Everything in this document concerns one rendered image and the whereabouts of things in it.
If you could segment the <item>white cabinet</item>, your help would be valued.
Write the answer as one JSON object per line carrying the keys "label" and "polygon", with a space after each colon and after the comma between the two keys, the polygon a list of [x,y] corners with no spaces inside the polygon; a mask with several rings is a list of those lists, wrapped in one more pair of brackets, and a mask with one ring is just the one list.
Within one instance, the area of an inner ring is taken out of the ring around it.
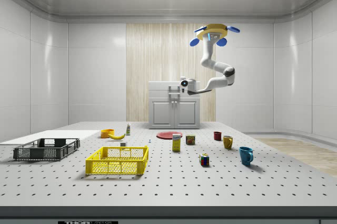
{"label": "white cabinet", "polygon": [[148,119],[151,129],[198,129],[200,96],[188,95],[179,81],[149,81]]}

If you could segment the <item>red plate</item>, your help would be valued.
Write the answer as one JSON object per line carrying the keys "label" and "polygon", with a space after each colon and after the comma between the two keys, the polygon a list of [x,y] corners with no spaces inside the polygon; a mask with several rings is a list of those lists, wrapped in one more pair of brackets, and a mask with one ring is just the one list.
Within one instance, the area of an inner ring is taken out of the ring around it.
{"label": "red plate", "polygon": [[156,137],[159,139],[164,139],[164,140],[171,140],[173,139],[173,135],[174,134],[179,134],[180,137],[182,137],[182,133],[181,132],[176,132],[176,131],[163,131],[163,132],[159,132]]}

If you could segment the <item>yellow and white carton box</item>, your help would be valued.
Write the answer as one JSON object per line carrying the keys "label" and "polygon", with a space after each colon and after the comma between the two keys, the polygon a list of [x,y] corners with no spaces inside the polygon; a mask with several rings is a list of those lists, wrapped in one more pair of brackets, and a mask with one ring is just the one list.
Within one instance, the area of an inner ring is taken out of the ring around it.
{"label": "yellow and white carton box", "polygon": [[173,133],[172,134],[172,150],[179,152],[181,146],[181,134],[180,133]]}

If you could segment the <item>puzzle cube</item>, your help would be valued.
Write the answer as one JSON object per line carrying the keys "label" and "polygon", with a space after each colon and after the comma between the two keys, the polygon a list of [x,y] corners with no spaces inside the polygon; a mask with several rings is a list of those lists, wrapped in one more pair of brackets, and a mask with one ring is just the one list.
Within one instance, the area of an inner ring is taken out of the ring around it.
{"label": "puzzle cube", "polygon": [[207,167],[210,165],[210,158],[209,158],[209,155],[206,153],[202,153],[199,155],[199,161],[200,161],[200,165],[203,167]]}

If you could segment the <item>drone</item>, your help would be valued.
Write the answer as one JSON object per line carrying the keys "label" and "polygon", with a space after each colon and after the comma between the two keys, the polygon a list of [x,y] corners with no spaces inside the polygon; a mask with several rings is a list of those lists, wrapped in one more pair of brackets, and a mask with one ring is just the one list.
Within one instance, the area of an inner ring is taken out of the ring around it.
{"label": "drone", "polygon": [[218,38],[219,40],[216,44],[218,46],[225,46],[227,44],[225,36],[227,36],[228,31],[232,31],[235,33],[240,32],[238,28],[233,26],[226,26],[224,24],[209,24],[206,26],[202,26],[194,31],[196,33],[196,38],[190,41],[190,46],[196,46],[199,41],[202,41],[204,34],[207,34],[207,38],[209,41],[214,38]]}

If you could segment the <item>yellow basket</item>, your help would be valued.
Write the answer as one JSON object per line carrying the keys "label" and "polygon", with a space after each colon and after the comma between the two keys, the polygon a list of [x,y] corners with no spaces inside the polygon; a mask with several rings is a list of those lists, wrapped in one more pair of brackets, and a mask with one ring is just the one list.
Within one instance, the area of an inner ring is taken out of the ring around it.
{"label": "yellow basket", "polygon": [[86,174],[143,174],[148,146],[101,147],[86,159]]}

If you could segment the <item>blue mug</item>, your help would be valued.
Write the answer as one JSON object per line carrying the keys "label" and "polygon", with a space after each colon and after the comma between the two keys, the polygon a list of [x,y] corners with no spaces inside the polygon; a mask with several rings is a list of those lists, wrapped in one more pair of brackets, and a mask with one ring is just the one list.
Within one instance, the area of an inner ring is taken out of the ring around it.
{"label": "blue mug", "polygon": [[239,153],[240,153],[242,164],[245,166],[250,166],[251,162],[254,159],[253,149],[249,147],[240,147]]}

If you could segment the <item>white board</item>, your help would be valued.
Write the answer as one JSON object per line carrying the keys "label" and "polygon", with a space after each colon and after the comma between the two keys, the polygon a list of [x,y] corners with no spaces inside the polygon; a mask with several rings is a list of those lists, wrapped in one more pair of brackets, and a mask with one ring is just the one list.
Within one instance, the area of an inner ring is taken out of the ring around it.
{"label": "white board", "polygon": [[40,138],[84,139],[98,132],[99,130],[47,130],[35,134],[30,134],[25,137],[1,142],[0,145],[22,145]]}

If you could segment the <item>dark grey basket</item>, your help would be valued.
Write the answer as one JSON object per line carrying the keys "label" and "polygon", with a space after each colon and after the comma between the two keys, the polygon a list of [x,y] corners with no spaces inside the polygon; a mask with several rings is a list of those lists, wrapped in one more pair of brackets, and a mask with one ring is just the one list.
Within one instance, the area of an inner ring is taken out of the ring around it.
{"label": "dark grey basket", "polygon": [[17,161],[58,161],[73,153],[79,147],[79,138],[40,138],[15,147],[13,158]]}

